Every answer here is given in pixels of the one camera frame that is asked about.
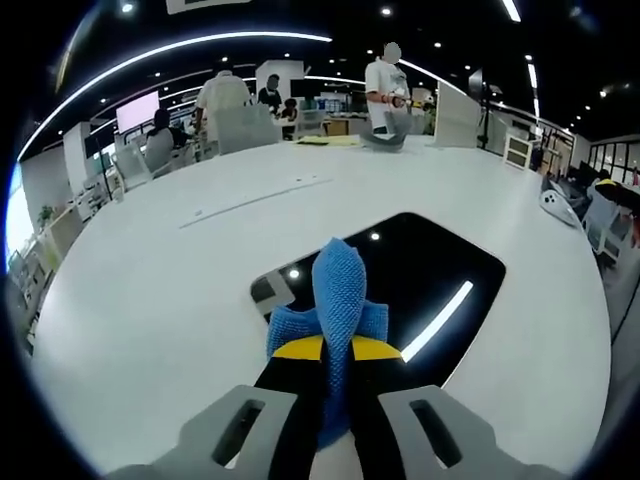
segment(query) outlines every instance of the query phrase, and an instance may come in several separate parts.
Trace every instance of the black ceiling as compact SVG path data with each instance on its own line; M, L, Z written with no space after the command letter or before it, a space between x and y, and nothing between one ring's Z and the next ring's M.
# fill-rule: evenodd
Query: black ceiling
M395 40L403 58L464 88L468 72L482 67L485 78L500 87L503 100L533 111L525 54L534 57L538 73L541 116L590 140L640 132L640 62L636 28L638 2L621 0L515 0L522 23L510 21L501 0L444 2L371 0L253 0L251 3L202 8L168 15L163 0L131 0L132 14L120 11L122 0L80 2L61 20L43 51L32 58L39 75L30 92L27 115L47 117L67 96L96 74L136 54L175 41L232 31L292 31L333 38L330 44L294 39L233 39L173 50L144 60L98 84L65 109L34 142L29 154L59 139L57 132L97 114L105 105L158 82L203 69L257 64L269 58L304 59L312 74L361 80L371 61L368 49ZM393 15L380 14L383 6ZM79 28L75 28L82 19ZM61 76L61 52L69 39L71 54ZM440 42L442 48L435 48ZM329 59L336 59L330 64ZM245 67L238 73L253 76ZM161 72L156 78L154 72ZM407 70L410 84L428 82ZM201 85L206 75L171 84L172 91ZM599 92L606 88L606 98ZM113 112L105 114L112 117Z

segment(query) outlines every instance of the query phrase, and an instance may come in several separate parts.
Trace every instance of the computer screen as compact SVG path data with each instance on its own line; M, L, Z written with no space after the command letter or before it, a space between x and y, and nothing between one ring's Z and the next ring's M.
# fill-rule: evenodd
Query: computer screen
M131 103L127 103L116 110L118 130L120 133L124 133L153 119L156 110L159 108L160 99L158 98L158 92L152 92Z

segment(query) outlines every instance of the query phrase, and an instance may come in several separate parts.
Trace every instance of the blue cloth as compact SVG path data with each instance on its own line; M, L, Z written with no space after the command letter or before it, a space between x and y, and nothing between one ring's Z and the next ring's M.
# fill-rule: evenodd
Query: blue cloth
M328 352L328 397L324 405L319 448L331 445L349 430L346 375L354 334L387 340L389 308L365 300L367 278L355 248L336 238L322 249L311 270L316 307L294 312L277 307L271 314L267 355L284 344L311 335L324 335Z

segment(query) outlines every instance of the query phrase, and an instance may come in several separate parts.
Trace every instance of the white table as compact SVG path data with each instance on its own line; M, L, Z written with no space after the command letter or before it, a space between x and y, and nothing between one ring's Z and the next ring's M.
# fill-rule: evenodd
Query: white table
M271 145L187 167L100 210L53 282L33 358L80 451L101 472L165 453L187 420L233 386L253 384L266 364L254 279L332 235L412 211L507 266L445 390L519 460L577 468L600 426L610 366L587 239L538 207L537 174L479 150L427 143L410 137L395 155ZM331 181L180 228L322 180ZM312 472L359 475L350 436L321 452Z

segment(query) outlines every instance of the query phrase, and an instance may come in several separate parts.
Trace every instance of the white pillar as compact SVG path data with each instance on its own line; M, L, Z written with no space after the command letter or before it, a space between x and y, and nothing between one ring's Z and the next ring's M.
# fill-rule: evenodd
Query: white pillar
M291 98L291 80L304 78L304 62L297 60L267 60L256 70L256 95L267 86L270 75L277 74L280 77L278 91L282 102Z
M81 122L64 134L64 161L67 165L69 185L73 195L84 189L84 182L94 175L87 161L87 150L84 140L89 136L90 124Z

